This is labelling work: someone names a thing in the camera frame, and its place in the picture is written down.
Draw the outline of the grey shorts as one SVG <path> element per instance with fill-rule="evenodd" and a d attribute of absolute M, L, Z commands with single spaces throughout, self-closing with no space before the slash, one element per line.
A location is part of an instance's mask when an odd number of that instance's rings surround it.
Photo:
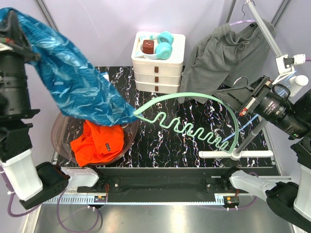
<path fill-rule="evenodd" d="M 180 92 L 212 95 L 221 86 L 240 87 L 261 75 L 270 46 L 256 23 L 240 32 L 216 28 L 193 48 L 182 73 Z"/>

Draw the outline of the blue patterned shorts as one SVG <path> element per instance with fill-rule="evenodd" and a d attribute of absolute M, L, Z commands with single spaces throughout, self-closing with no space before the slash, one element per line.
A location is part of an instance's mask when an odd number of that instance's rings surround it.
<path fill-rule="evenodd" d="M 132 107 L 67 37 L 14 8 L 0 10 L 4 22 L 9 12 L 17 15 L 22 32 L 39 61 L 30 62 L 63 115 L 100 126 L 136 121 Z"/>

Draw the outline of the orange shorts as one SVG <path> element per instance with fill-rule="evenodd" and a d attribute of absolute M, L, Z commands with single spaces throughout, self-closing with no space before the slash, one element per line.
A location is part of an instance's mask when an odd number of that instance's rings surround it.
<path fill-rule="evenodd" d="M 111 162 L 123 151 L 123 128 L 99 126 L 85 120 L 82 134 L 70 146 L 79 166 Z"/>

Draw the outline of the light blue wire hanger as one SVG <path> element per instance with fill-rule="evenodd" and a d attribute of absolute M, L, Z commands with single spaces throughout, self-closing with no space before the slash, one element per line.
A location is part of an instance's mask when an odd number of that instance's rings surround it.
<path fill-rule="evenodd" d="M 279 81 L 278 83 L 279 84 L 286 84 L 287 87 L 290 86 L 289 84 L 289 79 L 292 78 L 294 75 L 295 75 L 296 71 L 294 71 L 292 74 L 286 76 L 285 79 L 283 79 L 282 81 Z M 257 119 L 259 117 L 258 114 L 255 114 L 247 123 L 245 123 L 243 126 L 241 126 L 238 130 L 238 132 L 240 133 L 241 131 L 243 131 L 248 125 L 252 125 L 252 122 Z M 235 134 L 232 133 L 230 136 L 226 137 L 225 139 L 222 140 L 222 143 L 223 142 L 226 142 L 228 141 L 230 138 L 232 138 Z"/>

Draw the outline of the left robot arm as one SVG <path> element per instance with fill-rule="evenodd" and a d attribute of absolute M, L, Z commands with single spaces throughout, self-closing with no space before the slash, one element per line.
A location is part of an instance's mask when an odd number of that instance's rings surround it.
<path fill-rule="evenodd" d="M 29 210 L 67 188 L 102 191 L 105 180 L 89 167 L 61 168 L 50 162 L 34 165 L 29 136 L 33 125 L 23 119 L 33 118 L 40 110 L 31 108 L 25 63 L 40 60 L 40 55 L 32 51 L 16 11 L 3 11 L 1 18 L 0 171 L 12 196 L 18 196 L 21 205 Z"/>

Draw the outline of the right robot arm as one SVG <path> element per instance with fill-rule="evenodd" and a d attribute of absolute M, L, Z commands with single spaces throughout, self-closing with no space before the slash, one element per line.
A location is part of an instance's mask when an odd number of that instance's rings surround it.
<path fill-rule="evenodd" d="M 295 103 L 289 98 L 289 87 L 271 81 L 267 76 L 245 87 L 218 90 L 214 96 L 244 116 L 256 113 L 272 123 L 289 140 L 300 167 L 299 183 L 273 182 L 252 176 L 234 167 L 221 179 L 225 192 L 246 191 L 267 203 L 283 220 L 309 233 L 311 231 L 311 93 L 305 93 Z"/>

